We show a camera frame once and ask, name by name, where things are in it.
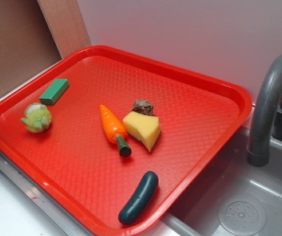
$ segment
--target sink basin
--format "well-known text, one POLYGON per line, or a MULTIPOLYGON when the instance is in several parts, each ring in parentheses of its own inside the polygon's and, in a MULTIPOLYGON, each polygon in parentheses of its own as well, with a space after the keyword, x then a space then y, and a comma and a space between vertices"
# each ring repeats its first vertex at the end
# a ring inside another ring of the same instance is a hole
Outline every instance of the sink basin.
POLYGON ((169 210, 197 235, 282 236, 282 142, 272 139, 269 163, 254 167, 248 135, 240 129, 169 210))

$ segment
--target sink drain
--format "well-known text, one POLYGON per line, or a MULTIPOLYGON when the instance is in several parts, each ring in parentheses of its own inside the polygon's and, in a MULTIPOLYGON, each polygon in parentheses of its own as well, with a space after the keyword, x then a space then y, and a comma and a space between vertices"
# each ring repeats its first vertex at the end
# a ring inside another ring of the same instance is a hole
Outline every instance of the sink drain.
POLYGON ((266 223, 263 206, 247 196, 229 198, 219 207, 220 224, 230 233, 251 236, 260 232, 266 223))

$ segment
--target cardboard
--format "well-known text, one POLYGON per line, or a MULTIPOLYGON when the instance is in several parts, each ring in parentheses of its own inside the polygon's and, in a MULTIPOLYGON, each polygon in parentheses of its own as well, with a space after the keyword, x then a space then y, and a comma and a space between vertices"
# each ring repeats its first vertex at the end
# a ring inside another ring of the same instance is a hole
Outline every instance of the cardboard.
POLYGON ((0 98, 60 59, 37 1, 0 0, 0 98))

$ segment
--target red plastic tray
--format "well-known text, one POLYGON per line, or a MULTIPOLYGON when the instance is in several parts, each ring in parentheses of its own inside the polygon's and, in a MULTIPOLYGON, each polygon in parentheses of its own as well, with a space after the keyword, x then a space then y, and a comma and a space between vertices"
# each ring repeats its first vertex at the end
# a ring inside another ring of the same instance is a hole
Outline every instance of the red plastic tray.
POLYGON ((105 46, 80 50, 0 102, 0 150, 96 235, 138 234, 160 219, 251 111, 234 84, 105 46), (70 87, 43 133, 20 122, 24 111, 58 78, 70 87), (162 135, 152 153, 131 137, 122 158, 107 141, 99 114, 106 105, 122 120, 137 99, 155 106, 162 135), (118 214, 146 171, 158 190, 133 225, 118 214))

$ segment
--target orange carrot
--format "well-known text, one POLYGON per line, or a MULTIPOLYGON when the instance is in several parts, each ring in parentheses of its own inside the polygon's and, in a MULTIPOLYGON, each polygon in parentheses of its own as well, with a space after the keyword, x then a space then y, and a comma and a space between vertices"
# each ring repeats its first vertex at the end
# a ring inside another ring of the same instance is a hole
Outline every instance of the orange carrot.
POLYGON ((104 105, 100 105, 102 128, 109 142, 117 144, 120 156, 130 156, 132 151, 125 142, 126 130, 119 119, 104 105))

